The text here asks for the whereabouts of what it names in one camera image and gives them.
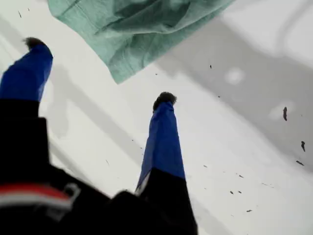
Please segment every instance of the green towel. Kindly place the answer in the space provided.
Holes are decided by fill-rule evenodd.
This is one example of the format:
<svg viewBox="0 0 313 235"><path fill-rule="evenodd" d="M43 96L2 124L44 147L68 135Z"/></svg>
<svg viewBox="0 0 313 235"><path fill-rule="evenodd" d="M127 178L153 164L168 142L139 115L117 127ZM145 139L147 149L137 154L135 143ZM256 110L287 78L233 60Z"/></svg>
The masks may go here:
<svg viewBox="0 0 313 235"><path fill-rule="evenodd" d="M52 15L84 38L116 83L163 55L231 2L48 0Z"/></svg>

